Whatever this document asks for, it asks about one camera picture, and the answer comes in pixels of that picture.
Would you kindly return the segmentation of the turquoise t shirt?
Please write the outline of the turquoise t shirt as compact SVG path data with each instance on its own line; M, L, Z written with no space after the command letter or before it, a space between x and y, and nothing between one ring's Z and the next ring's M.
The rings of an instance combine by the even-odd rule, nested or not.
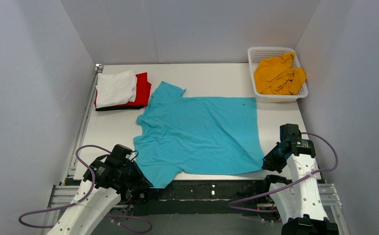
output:
M239 175L262 169L257 105L252 97L184 97L162 82L136 123L137 164L153 188L179 173Z

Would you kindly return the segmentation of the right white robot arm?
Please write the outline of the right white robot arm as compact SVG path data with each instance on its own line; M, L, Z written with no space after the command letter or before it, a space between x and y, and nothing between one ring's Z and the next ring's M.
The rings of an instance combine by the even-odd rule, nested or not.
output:
M263 158L263 170L282 172L288 167L291 183L275 175L266 177L266 186L283 223L283 235L337 235L336 223L329 221L322 206L315 174L316 152L304 139L297 124L280 126L280 140Z

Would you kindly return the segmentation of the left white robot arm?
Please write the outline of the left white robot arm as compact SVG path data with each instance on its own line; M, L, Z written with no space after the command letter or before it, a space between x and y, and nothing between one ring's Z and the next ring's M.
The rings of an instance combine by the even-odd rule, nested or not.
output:
M135 162L137 155L136 150L117 144L90 164L80 159L87 170L69 207L48 234L90 235L116 205L130 209L133 200L152 187Z

